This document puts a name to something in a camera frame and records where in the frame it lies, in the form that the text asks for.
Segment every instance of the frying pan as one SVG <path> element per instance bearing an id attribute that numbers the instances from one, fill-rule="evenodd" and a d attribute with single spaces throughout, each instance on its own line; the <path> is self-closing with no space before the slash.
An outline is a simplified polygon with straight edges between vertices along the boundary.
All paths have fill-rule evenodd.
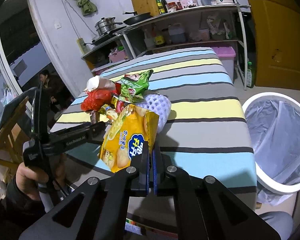
<path id="1" fill-rule="evenodd" d="M 135 23 L 144 21 L 146 19 L 152 18 L 152 16 L 150 15 L 150 13 L 142 13 L 142 14 L 138 14 L 137 12 L 125 12 L 124 14 L 133 14 L 134 16 L 124 20 L 123 22 L 126 25 L 133 25 Z"/>

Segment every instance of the kitchen shelf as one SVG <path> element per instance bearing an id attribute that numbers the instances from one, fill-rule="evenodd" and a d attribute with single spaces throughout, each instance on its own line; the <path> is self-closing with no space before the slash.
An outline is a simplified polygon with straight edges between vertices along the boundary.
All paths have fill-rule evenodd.
<path id="1" fill-rule="evenodd" d="M 122 64 L 126 61 L 129 61 L 129 59 L 124 59 L 124 60 L 121 60 L 121 61 L 118 61 L 118 62 L 111 62 L 111 63 L 105 64 L 105 65 L 102 65 L 100 67 L 96 67 L 96 68 L 92 69 L 91 72 L 96 72 L 98 70 L 101 70 L 101 69 L 104 69 L 104 68 L 107 68 L 107 67 L 116 66 L 116 65 Z"/>
<path id="2" fill-rule="evenodd" d="M 94 46 L 94 47 L 92 48 L 92 50 L 90 50 L 90 51 L 88 51 L 86 54 L 84 54 L 84 55 L 81 57 L 81 59 L 85 59 L 87 56 L 91 55 L 91 54 L 92 54 L 93 52 L 95 52 L 96 50 L 102 48 L 103 46 L 105 46 L 105 45 L 107 45 L 107 44 L 109 44 L 109 43 L 111 43 L 111 42 L 113 42 L 113 41 L 115 41 L 115 40 L 117 40 L 117 39 L 118 39 L 118 37 L 117 37 L 117 36 L 114 36 L 114 37 L 110 38 L 109 40 L 106 40 L 106 41 L 104 41 L 103 43 L 100 43 L 99 45 Z"/>
<path id="3" fill-rule="evenodd" d="M 249 7 L 250 7 L 250 5 L 240 5 L 240 4 L 228 5 L 228 4 L 226 4 L 226 5 L 202 5 L 202 6 L 192 7 L 192 8 L 184 8 L 182 10 L 161 14 L 161 15 L 154 16 L 152 18 L 146 19 L 144 21 L 135 23 L 133 25 L 122 28 L 121 30 L 115 32 L 114 34 L 118 35 L 118 36 L 121 36 L 121 35 L 129 32 L 131 30 L 142 27 L 144 25 L 147 25 L 147 24 L 150 24 L 150 23 L 155 23 L 157 21 L 161 21 L 161 20 L 164 20 L 164 19 L 169 19 L 169 18 L 172 18 L 172 17 L 184 15 L 186 13 L 192 13 L 192 12 L 201 11 L 201 10 L 205 10 L 205 11 L 217 11 L 217 10 L 237 11 L 238 8 L 249 8 Z"/>
<path id="4" fill-rule="evenodd" d="M 239 73 L 239 76 L 240 76 L 240 78 L 242 80 L 242 83 L 244 83 L 244 73 L 243 73 L 243 71 L 241 70 L 241 68 L 240 68 L 239 65 L 237 65 L 236 68 L 238 70 L 238 73 Z"/>
<path id="5" fill-rule="evenodd" d="M 165 49 L 165 48 L 173 48 L 173 47 L 178 47 L 178 46 L 187 46 L 187 45 L 195 45 L 195 44 L 203 44 L 203 43 L 215 43 L 215 42 L 224 42 L 224 41 L 239 41 L 237 39 L 233 40 L 222 40 L 222 41 L 196 41 L 196 42 L 185 42 L 185 43 L 180 43 L 180 44 L 171 44 L 159 48 L 154 48 L 150 50 L 158 50 L 158 49 Z"/>
<path id="6" fill-rule="evenodd" d="M 242 41 L 238 40 L 238 42 L 239 42 L 239 44 L 240 44 L 242 47 L 244 47 L 244 44 L 243 44 Z"/>
<path id="7" fill-rule="evenodd" d="M 141 52 L 138 56 L 137 56 L 137 58 L 138 57 L 142 57 L 144 54 L 146 54 L 148 51 L 150 51 L 151 49 L 147 49 L 147 50 L 145 50 L 144 52 Z"/>

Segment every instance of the electric cord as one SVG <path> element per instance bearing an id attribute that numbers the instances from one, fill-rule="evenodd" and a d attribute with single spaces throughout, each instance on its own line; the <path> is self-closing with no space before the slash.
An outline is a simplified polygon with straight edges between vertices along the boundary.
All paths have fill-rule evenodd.
<path id="1" fill-rule="evenodd" d="M 87 25 L 87 23 L 84 21 L 84 19 L 82 19 L 82 17 L 80 16 L 80 14 L 77 13 L 77 11 L 72 7 L 72 5 L 71 5 L 67 0 L 64 0 L 64 1 L 65 1 L 65 2 L 70 6 L 70 8 L 71 8 L 71 9 L 79 16 L 79 18 L 83 21 L 83 23 L 86 25 L 86 27 L 87 27 L 94 35 L 97 36 L 97 34 L 94 33 L 94 31 L 90 29 L 90 27 Z M 70 15 L 69 15 L 69 13 L 68 13 L 68 11 L 67 11 L 67 9 L 66 9 L 66 6 L 65 6 L 65 4 L 63 3 L 63 0 L 61 0 L 61 2 L 62 2 L 62 4 L 63 4 L 63 7 L 65 8 L 66 14 L 67 14 L 67 16 L 68 16 L 68 18 L 69 18 L 69 20 L 70 20 L 70 23 L 71 23 L 71 25 L 72 25 L 72 28 L 74 29 L 74 32 L 76 33 L 76 35 L 77 35 L 78 38 L 79 38 L 79 35 L 78 35 L 78 33 L 77 33 L 77 31 L 76 31 L 76 29 L 75 29 L 75 27 L 74 27 L 74 24 L 73 24 L 73 22 L 72 22 L 72 20 L 71 20 L 71 17 L 70 17 Z"/>

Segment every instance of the door handle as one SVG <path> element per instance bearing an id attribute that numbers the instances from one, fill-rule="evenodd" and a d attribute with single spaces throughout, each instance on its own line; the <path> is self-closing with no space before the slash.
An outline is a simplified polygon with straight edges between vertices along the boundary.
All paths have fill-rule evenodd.
<path id="1" fill-rule="evenodd" d="M 279 63 L 279 62 L 282 61 L 282 56 L 283 56 L 283 52 L 281 50 L 279 50 L 279 49 L 275 49 L 274 50 L 274 55 L 272 56 L 272 59 L 275 62 Z"/>

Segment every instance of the light switch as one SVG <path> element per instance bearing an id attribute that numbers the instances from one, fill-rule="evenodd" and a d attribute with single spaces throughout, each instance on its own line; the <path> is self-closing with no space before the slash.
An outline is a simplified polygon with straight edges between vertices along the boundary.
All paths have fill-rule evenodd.
<path id="1" fill-rule="evenodd" d="M 58 20 L 55 20 L 55 21 L 54 21 L 54 27 L 55 27 L 56 29 L 60 29 L 60 28 L 61 28 L 61 23 L 60 23 Z"/>

